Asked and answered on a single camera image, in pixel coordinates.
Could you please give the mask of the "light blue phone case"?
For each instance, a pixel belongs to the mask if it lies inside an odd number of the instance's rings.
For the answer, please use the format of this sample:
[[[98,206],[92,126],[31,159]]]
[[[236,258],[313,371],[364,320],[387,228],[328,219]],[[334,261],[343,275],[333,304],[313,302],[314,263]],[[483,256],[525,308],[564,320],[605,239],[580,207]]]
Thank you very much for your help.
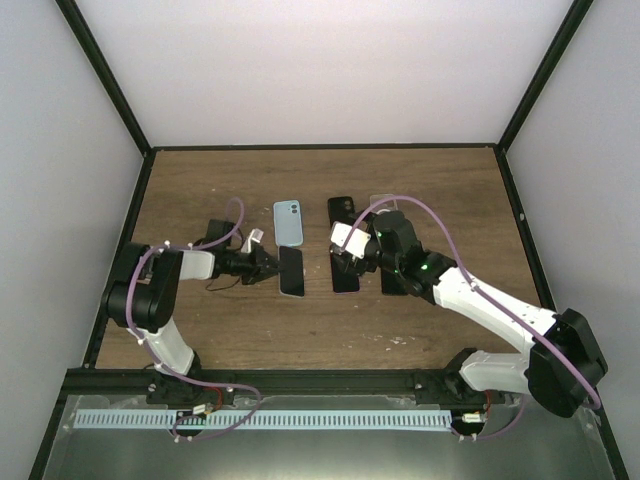
[[[278,246],[299,247],[303,244],[301,208],[297,200],[275,202],[273,222],[275,242]]]

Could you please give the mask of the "black phone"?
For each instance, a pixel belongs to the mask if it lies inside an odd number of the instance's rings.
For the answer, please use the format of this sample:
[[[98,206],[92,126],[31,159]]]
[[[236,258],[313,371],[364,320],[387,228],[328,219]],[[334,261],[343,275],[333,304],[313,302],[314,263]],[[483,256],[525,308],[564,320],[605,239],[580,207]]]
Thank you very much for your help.
[[[387,296],[407,296],[406,282],[400,270],[381,270],[381,292]]]

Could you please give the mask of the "black phone case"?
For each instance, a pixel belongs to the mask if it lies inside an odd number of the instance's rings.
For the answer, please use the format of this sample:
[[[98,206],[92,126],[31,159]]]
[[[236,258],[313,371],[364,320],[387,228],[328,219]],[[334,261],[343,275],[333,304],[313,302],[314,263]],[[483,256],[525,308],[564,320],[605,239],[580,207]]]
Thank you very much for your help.
[[[327,200],[327,208],[330,241],[342,246],[356,220],[354,200],[350,196],[331,197]]]

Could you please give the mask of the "clear magsafe phone case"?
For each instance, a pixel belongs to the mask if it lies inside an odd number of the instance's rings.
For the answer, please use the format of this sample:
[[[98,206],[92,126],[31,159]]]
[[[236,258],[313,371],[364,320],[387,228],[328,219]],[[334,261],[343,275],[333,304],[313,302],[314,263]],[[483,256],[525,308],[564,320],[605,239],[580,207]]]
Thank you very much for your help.
[[[375,214],[398,210],[398,204],[393,194],[374,194],[370,196],[369,202],[374,206],[372,212]]]

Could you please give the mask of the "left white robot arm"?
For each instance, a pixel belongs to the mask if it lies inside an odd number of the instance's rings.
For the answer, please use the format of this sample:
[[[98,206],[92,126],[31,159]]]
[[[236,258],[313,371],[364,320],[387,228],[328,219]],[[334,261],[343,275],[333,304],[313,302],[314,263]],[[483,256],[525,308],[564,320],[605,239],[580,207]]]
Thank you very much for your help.
[[[197,353],[186,344],[173,318],[179,283],[228,275],[253,285],[282,270],[278,259],[261,245],[261,230],[252,230],[234,248],[232,238],[239,234],[236,224],[212,219],[205,236],[187,247],[153,248],[129,242],[102,295],[101,310],[150,352],[159,373],[172,376],[168,388],[181,403],[196,402],[205,381]]]

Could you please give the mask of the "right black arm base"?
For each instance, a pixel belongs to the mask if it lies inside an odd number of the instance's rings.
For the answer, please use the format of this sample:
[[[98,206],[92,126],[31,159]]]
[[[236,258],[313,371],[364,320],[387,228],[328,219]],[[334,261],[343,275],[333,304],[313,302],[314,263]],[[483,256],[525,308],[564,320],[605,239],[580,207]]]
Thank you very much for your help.
[[[412,374],[416,402],[438,404],[442,408],[482,406],[487,402],[502,405],[503,393],[476,391],[458,373],[445,370],[417,370]]]

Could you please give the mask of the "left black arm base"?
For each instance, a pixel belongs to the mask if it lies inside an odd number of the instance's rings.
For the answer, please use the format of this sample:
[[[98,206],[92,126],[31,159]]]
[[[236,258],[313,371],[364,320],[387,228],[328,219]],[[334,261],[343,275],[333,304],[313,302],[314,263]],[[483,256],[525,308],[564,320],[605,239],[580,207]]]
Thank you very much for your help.
[[[237,380],[237,375],[231,370],[205,369],[192,375],[199,381],[219,384],[230,384]],[[147,402],[149,404],[165,404],[171,408],[186,408],[202,403],[217,403],[222,398],[223,403],[229,404],[234,394],[226,387],[218,387],[218,394],[213,387],[194,385],[173,376],[158,372],[148,373],[145,378]]]

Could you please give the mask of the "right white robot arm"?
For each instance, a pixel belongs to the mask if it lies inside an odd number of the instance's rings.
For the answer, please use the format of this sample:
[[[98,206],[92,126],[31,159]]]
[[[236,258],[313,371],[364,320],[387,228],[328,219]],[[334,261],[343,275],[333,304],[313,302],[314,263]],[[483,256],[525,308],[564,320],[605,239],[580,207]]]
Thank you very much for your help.
[[[563,418],[580,407],[600,408],[596,386],[608,366],[581,313],[537,307],[481,281],[459,260],[424,248],[400,211],[366,219],[365,229],[342,222],[331,227],[330,252],[342,270],[387,272],[408,294],[472,320],[514,349],[462,353],[444,378],[451,400],[465,403],[479,391],[496,390],[530,395]]]

